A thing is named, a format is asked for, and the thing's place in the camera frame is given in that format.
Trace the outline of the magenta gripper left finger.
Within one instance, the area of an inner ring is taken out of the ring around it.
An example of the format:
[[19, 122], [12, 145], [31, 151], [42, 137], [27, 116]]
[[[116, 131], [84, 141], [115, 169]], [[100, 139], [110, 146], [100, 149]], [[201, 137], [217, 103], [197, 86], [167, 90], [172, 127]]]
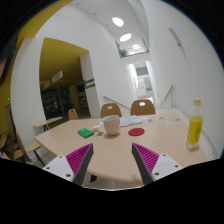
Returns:
[[81, 186], [93, 154], [93, 144], [88, 144], [67, 156], [57, 156], [44, 170]]

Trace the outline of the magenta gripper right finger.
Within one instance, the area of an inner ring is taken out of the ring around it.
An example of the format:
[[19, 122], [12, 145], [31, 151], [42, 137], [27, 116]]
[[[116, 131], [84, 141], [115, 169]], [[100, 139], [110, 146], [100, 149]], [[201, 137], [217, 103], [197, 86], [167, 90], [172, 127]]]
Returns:
[[182, 169], [182, 166], [168, 154], [157, 154], [137, 143], [132, 144], [132, 155], [136, 161], [144, 185]]

